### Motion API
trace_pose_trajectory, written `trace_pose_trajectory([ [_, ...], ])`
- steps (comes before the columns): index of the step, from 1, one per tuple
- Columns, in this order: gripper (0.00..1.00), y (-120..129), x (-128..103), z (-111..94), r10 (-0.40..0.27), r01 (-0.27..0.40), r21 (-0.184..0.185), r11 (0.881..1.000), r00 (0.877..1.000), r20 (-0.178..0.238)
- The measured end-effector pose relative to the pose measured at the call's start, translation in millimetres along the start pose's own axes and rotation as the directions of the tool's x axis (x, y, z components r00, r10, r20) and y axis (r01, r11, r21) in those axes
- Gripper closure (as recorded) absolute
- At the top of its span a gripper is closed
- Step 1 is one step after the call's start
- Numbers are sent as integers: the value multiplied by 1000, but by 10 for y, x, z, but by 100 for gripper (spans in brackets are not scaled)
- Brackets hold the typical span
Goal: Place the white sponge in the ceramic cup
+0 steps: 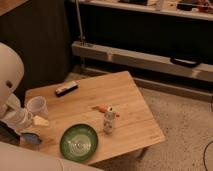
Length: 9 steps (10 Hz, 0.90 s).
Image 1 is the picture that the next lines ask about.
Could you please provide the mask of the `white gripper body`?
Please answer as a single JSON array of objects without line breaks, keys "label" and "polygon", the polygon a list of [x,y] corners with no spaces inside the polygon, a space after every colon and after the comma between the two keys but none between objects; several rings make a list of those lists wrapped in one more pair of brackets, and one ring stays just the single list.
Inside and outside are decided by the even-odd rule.
[{"label": "white gripper body", "polygon": [[12,110],[11,108],[0,109],[0,121],[13,130],[22,130],[32,124],[32,114],[25,108]]}]

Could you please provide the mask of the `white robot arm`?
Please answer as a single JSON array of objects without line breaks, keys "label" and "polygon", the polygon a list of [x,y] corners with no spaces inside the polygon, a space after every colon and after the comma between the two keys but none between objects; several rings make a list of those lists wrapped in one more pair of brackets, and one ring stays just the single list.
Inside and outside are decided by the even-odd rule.
[{"label": "white robot arm", "polygon": [[[19,99],[13,94],[23,76],[24,65],[19,55],[0,42],[0,121],[16,131],[32,124],[32,114],[21,107]],[[0,142],[0,171],[102,170]]]}]

